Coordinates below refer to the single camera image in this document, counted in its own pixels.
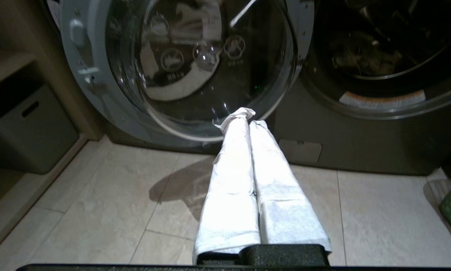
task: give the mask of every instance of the front-load washing machine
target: front-load washing machine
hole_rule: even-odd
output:
[[[427,175],[451,152],[451,0],[60,5],[70,68],[119,142],[214,152],[214,125],[249,107],[292,163]]]
[[[220,144],[215,125],[240,107],[273,113],[308,54],[314,2],[66,0],[60,20],[75,79],[110,123],[196,150]]]

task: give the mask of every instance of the gray storage bin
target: gray storage bin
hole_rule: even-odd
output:
[[[46,84],[13,76],[0,83],[0,166],[47,173],[78,137]]]

